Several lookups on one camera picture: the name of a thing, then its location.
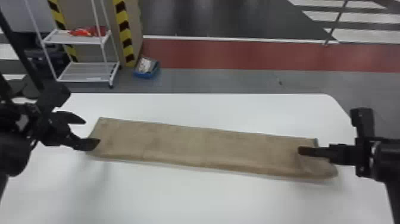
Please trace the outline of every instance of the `beige towel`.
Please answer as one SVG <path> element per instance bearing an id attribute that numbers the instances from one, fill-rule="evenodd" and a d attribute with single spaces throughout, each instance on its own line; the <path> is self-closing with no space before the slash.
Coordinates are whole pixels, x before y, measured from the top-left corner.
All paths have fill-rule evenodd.
<path id="1" fill-rule="evenodd" d="M 100 118 L 90 138 L 101 139 L 89 154 L 306 179 L 338 174 L 327 160 L 299 155 L 315 139 L 231 132 Z"/>

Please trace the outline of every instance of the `white wire shelf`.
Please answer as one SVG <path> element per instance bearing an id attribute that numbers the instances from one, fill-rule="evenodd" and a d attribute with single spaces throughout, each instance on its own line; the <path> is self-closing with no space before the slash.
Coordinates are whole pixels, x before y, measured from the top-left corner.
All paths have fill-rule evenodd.
<path id="1" fill-rule="evenodd" d="M 105 36 L 73 36 L 69 30 L 53 30 L 44 40 L 44 43 L 76 44 L 76 45 L 104 45 L 111 35 L 108 30 Z"/>
<path id="2" fill-rule="evenodd" d="M 120 62 L 71 62 L 57 80 L 60 82 L 108 82 L 111 85 L 119 66 Z"/>

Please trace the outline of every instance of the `white tabletop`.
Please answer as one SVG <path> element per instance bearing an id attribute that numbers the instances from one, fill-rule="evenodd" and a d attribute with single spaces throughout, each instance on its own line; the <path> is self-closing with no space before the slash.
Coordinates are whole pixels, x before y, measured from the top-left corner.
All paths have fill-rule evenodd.
<path id="1" fill-rule="evenodd" d="M 318 138 L 352 144 L 355 131 L 328 95 L 73 94 L 63 106 L 87 124 L 99 117 Z M 305 182 L 152 163 L 101 161 L 38 146 L 12 178 L 0 223 L 392 223 L 382 184 L 339 167 Z"/>

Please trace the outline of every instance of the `blue tray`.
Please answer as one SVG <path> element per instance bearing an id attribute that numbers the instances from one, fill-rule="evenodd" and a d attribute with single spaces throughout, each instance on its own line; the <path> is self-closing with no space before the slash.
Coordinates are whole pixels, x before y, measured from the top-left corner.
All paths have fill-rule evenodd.
<path id="1" fill-rule="evenodd" d="M 154 70 L 152 72 L 139 72 L 139 71 L 134 71 L 133 74 L 136 77 L 143 78 L 143 79 L 152 79 L 154 78 L 157 74 L 158 71 L 160 70 L 160 62 L 156 62 L 154 66 Z"/>

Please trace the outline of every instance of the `hazard stripe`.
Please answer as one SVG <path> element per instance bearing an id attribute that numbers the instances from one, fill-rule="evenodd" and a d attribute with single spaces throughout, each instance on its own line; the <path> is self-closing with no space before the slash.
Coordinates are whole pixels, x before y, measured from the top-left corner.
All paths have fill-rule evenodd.
<path id="1" fill-rule="evenodd" d="M 115 9 L 115 20 L 120 29 L 120 40 L 122 52 L 126 61 L 126 66 L 135 66 L 136 57 L 132 44 L 132 34 L 129 27 L 129 17 L 126 11 L 126 5 L 123 0 L 112 0 Z"/>
<path id="2" fill-rule="evenodd" d="M 64 16 L 61 13 L 60 5 L 58 4 L 58 0 L 47 0 L 49 7 L 51 9 L 51 14 L 53 15 L 54 21 L 57 27 L 60 30 L 66 30 Z M 71 56 L 71 59 L 74 62 L 78 62 L 76 50 L 72 45 L 65 45 L 64 47 L 65 52 Z"/>

